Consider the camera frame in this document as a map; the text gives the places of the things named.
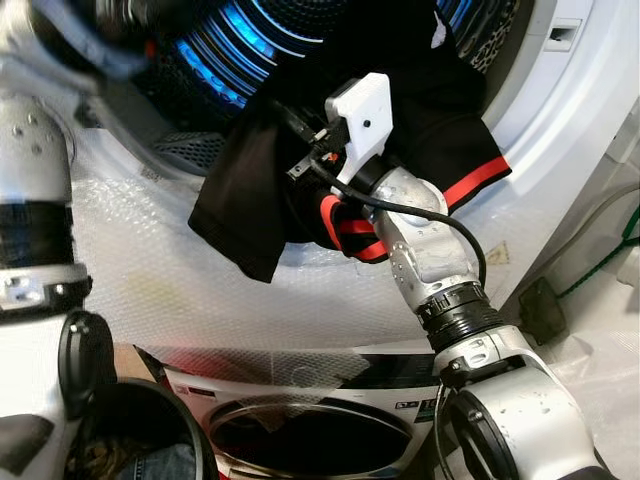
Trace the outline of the black garment with red cuffs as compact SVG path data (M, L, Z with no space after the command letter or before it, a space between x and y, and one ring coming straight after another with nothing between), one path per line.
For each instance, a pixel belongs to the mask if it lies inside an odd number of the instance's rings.
M319 115L344 83L370 72L390 78L393 129L384 154L443 193L451 211L507 177L509 164L481 118L483 73L460 64L411 60L392 45L396 0L346 0L315 50L282 61L230 131L189 215L189 228L248 278L270 282L288 243L314 243L376 264L387 248L355 200L325 180L288 186L285 172L306 155L271 102Z

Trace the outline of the dark clothes pile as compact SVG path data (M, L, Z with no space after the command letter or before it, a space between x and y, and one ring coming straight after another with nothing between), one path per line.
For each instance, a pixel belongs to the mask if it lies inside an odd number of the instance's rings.
M145 445L124 436L76 440L65 463L63 480L113 480Z

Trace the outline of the white tumble dryer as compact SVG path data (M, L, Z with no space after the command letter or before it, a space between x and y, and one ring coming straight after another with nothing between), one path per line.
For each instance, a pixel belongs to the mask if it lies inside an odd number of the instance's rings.
M532 0L489 70L485 123L511 173L458 211L484 250L502 306L603 159L639 95L637 9L622 0ZM88 310L120 342L237 349L344 348L422 338L387 264L292 244L273 282L248 279L188 228L201 178L154 145L175 131L136 84L78 102L100 127L73 129L76 247L93 280Z

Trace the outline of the black plastic plug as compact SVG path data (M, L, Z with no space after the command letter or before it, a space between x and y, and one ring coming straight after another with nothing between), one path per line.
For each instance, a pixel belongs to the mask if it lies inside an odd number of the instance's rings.
M544 276L536 279L518 296L518 306L520 329L539 346L552 342L566 332L567 321L557 294Z

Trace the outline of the black round laundry basket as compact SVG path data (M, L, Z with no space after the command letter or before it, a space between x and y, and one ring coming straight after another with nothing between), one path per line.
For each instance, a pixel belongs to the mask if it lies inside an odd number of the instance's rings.
M191 445L195 451L198 480L223 480L209 440L186 404L165 387L127 378L99 389L84 417L79 439L124 436L143 444L134 460L174 444Z

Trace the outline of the blue denim jeans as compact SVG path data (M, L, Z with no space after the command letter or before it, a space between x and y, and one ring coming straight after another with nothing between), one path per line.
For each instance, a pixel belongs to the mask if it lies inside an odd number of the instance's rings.
M174 444L143 454L116 480L198 480L195 451L191 445Z

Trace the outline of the white plastic sheet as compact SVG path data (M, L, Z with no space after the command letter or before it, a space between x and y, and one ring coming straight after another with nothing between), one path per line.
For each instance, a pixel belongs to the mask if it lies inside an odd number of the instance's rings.
M538 353L579 402L609 471L639 480L640 334L573 333Z

